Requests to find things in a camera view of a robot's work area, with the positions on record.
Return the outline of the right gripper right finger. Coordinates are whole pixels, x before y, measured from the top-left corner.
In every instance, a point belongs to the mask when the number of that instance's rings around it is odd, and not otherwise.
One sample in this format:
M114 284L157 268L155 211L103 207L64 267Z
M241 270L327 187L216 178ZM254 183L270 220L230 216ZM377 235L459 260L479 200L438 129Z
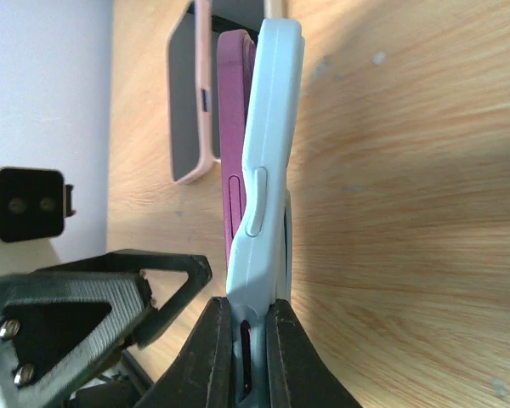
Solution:
M360 406L320 358L288 301L276 300L265 323L272 407Z

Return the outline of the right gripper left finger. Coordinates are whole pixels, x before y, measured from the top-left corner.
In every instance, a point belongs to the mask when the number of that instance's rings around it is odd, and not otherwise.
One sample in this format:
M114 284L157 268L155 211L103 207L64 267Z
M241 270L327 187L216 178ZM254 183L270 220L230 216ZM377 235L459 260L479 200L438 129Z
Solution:
M137 407L227 407L232 367L230 302L207 302L177 358Z

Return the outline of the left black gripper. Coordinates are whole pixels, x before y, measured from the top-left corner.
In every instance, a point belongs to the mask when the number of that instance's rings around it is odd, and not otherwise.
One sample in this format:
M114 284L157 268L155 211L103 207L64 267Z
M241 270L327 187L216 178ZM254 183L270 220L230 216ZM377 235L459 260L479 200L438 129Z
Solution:
M134 274L0 277L0 407L57 407L150 311Z

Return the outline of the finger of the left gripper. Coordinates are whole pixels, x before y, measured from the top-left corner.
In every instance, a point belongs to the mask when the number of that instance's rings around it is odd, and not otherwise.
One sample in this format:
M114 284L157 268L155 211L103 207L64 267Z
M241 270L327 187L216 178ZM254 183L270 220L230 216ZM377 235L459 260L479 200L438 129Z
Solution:
M131 338L140 349L156 341L213 277L207 258L164 252L123 249L98 257L57 264L46 272L139 275L151 291L149 314L137 324Z

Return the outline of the light blue phone case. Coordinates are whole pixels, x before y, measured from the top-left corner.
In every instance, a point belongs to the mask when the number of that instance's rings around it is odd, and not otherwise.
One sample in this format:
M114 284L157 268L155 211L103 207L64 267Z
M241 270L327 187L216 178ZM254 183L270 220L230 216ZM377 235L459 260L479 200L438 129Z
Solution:
M246 210L229 254L232 407L268 407L265 316L291 298L292 210L286 170L298 113L305 41L292 19L266 19L258 38L242 174Z

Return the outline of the black screen phone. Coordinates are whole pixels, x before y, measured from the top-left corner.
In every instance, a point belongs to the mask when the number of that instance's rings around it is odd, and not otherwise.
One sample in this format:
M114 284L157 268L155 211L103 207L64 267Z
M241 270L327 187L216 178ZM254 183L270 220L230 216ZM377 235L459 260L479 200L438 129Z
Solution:
M200 157L195 55L195 16L185 14L168 44L172 176L181 184Z

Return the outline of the pink phone case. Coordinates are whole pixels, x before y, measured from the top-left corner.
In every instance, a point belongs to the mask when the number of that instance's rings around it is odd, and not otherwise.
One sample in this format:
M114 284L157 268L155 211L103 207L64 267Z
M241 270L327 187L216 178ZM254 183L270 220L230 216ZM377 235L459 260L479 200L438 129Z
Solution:
M213 154L211 10L210 1L194 1L185 13L195 16L195 96L200 157L198 165L182 184L202 177L216 161Z

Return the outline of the cream white phone case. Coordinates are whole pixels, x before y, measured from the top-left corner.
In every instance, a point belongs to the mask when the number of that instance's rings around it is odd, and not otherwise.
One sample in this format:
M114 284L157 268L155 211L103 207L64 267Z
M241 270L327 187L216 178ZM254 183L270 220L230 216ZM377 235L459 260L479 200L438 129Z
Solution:
M284 18L285 1L213 1L212 26L212 148L222 162L235 136L225 123L245 123L252 66L261 25L266 18Z

